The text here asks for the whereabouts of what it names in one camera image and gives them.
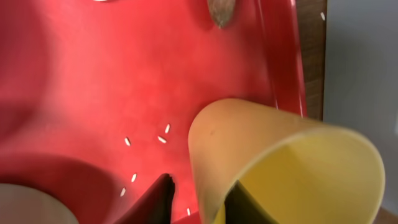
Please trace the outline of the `mint green bowl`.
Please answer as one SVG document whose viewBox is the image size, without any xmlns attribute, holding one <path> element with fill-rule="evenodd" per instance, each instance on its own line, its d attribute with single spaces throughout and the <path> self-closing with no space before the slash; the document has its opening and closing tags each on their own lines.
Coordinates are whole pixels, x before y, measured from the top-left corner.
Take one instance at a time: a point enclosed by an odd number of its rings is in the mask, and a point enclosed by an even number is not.
<svg viewBox="0 0 398 224">
<path fill-rule="evenodd" d="M 78 224 L 61 201 L 37 189 L 1 184 L 2 224 Z"/>
</svg>

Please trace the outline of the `brown carrot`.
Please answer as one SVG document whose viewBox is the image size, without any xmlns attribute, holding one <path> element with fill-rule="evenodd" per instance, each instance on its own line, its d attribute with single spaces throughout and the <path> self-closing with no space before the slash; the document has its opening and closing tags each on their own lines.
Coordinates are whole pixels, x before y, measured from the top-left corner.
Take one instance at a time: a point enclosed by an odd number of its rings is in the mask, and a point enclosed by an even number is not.
<svg viewBox="0 0 398 224">
<path fill-rule="evenodd" d="M 207 0 L 207 5 L 212 21 L 225 28 L 233 18 L 236 0 Z"/>
</svg>

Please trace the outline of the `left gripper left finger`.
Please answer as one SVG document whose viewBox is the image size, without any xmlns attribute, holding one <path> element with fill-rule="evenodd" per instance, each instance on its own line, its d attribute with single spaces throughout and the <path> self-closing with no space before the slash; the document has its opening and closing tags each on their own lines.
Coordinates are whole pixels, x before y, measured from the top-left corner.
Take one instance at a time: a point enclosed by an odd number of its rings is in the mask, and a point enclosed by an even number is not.
<svg viewBox="0 0 398 224">
<path fill-rule="evenodd" d="M 162 174 L 116 224 L 171 224 L 175 182 Z"/>
</svg>

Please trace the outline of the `yellow plastic cup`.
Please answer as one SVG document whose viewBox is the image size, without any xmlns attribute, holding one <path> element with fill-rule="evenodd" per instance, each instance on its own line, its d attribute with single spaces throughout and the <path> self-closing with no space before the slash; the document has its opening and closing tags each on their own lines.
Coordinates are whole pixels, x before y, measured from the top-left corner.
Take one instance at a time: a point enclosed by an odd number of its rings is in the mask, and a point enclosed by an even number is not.
<svg viewBox="0 0 398 224">
<path fill-rule="evenodd" d="M 203 223 L 236 185 L 276 223 L 372 223 L 381 206 L 383 161 L 351 129 L 230 98 L 198 113 L 188 148 Z"/>
</svg>

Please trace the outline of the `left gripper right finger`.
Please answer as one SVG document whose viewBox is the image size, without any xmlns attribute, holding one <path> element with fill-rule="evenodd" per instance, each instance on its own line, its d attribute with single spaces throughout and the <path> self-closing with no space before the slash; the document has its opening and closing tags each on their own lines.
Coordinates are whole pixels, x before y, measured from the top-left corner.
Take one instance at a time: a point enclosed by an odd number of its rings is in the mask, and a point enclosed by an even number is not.
<svg viewBox="0 0 398 224">
<path fill-rule="evenodd" d="M 226 224 L 278 224 L 237 181 L 224 201 Z"/>
</svg>

